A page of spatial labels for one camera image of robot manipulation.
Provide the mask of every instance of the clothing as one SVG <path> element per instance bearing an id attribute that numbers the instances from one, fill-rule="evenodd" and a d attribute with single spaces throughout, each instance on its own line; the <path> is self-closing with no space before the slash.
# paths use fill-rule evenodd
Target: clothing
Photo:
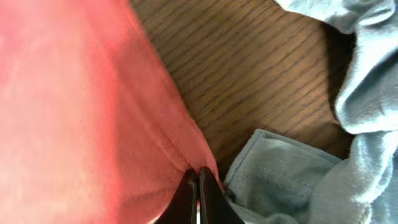
<path id="1" fill-rule="evenodd" d="M 228 172 L 229 199 L 238 213 L 250 209 L 261 215 L 245 214 L 248 223 L 398 222 L 392 200 L 398 195 L 393 168 L 398 145 L 397 1 L 277 2 L 342 33 L 356 33 L 353 61 L 335 110 L 342 127 L 357 136 L 349 159 L 339 161 L 256 131 Z"/>
<path id="2" fill-rule="evenodd" d="M 0 223 L 147 223 L 214 157 L 128 1 L 0 0 Z"/>

